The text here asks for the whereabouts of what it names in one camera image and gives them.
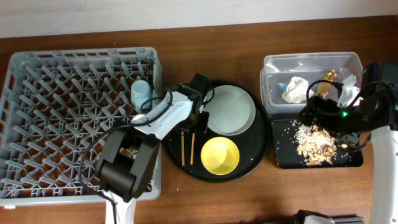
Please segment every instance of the gray dish rack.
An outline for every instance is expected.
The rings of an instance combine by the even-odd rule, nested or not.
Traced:
[[[150,47],[15,53],[0,98],[0,205],[104,202],[78,183],[79,158],[115,121],[140,112],[130,101],[132,83],[144,79],[152,96],[161,96],[161,75]],[[103,145],[83,165],[83,181],[96,191],[102,191],[94,168]],[[160,195],[160,174],[159,151],[139,200]]]

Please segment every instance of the wooden chopstick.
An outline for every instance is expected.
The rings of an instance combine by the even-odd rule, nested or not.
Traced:
[[[191,145],[191,165],[193,165],[193,146],[195,145],[195,133],[192,133],[192,145]]]
[[[182,166],[185,166],[185,154],[184,154],[184,132],[181,132],[181,160]]]

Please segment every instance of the black tray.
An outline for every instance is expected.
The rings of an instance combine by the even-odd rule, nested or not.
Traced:
[[[332,157],[333,165],[322,162],[321,166],[307,166],[303,155],[298,155],[297,142],[294,138],[296,129],[301,124],[292,125],[296,121],[297,114],[274,114],[271,117],[272,135],[274,138],[276,164],[282,169],[301,169],[312,167],[359,167],[363,164],[362,151],[347,153],[336,151],[336,157]]]
[[[174,161],[175,165],[180,168],[184,173],[206,182],[228,182],[241,178],[250,173],[257,165],[263,160],[268,151],[269,140],[271,137],[271,124],[269,122],[267,112],[262,106],[261,102],[250,93],[245,87],[242,87],[236,83],[213,80],[212,84],[214,87],[221,85],[234,85],[242,88],[248,92],[254,101],[256,106],[256,117],[252,125],[243,133],[235,136],[223,136],[214,133],[209,128],[206,133],[195,134],[195,147],[193,153],[193,165],[190,165],[191,158],[191,143],[192,133],[185,133],[184,136],[184,153],[185,153],[185,166],[182,166],[181,160],[181,135],[177,131],[173,130],[166,136],[165,149],[169,157]],[[215,175],[208,172],[203,164],[201,163],[200,153],[203,145],[211,138],[214,137],[226,137],[232,140],[239,149],[239,164],[229,174],[226,175]]]

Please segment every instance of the yellow bowl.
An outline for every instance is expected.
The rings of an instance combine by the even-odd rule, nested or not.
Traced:
[[[239,163],[239,149],[228,138],[215,137],[205,143],[200,159],[206,170],[212,174],[229,174]]]

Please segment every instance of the clear plastic container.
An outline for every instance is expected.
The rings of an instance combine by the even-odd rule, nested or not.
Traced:
[[[351,74],[356,76],[356,84],[361,87],[363,67],[354,52],[328,52],[307,54],[269,55],[264,59],[260,73],[261,100],[268,115],[275,113],[298,113],[306,105],[288,103],[282,94],[292,77],[306,79],[309,84],[322,79],[327,71],[335,70],[335,82],[341,82]],[[337,90],[332,88],[326,98],[338,101]]]

